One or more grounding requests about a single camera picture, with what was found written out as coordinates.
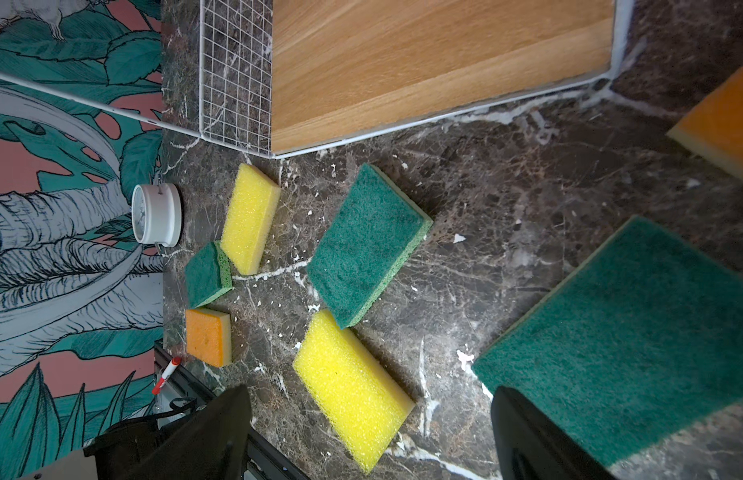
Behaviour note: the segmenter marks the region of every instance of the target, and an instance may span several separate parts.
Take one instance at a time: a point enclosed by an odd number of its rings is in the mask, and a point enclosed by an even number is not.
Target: wood grain
[[[608,68],[611,0],[273,2],[276,153]]]

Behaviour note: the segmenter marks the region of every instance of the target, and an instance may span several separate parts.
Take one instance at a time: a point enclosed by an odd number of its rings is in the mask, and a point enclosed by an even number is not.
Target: wire mesh
[[[203,0],[201,17],[200,133],[272,156],[272,3]]]

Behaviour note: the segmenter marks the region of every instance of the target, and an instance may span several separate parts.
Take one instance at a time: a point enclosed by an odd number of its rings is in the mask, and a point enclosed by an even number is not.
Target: red marker
[[[161,374],[161,378],[158,379],[158,383],[156,383],[156,386],[153,387],[154,395],[158,395],[158,392],[161,391],[161,387],[164,386],[164,383],[166,383],[166,379],[168,379],[172,375],[172,373],[174,373],[174,370],[176,370],[177,366],[180,363],[182,363],[182,358],[176,356],[172,359],[172,362],[166,366],[164,373]]]

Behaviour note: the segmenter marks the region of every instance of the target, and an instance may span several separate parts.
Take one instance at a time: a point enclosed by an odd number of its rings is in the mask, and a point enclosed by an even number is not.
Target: painted animal
[[[0,26],[5,27],[16,17],[35,18],[47,25],[51,36],[63,41],[60,30],[62,18],[80,12],[89,5],[108,3],[110,0],[0,0]]]

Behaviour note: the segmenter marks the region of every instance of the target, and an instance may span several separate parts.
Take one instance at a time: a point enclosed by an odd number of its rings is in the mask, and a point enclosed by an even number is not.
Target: mural wall
[[[0,70],[160,118],[158,0],[0,0]],[[150,407],[162,264],[129,202],[160,145],[149,124],[0,81],[0,480]]]

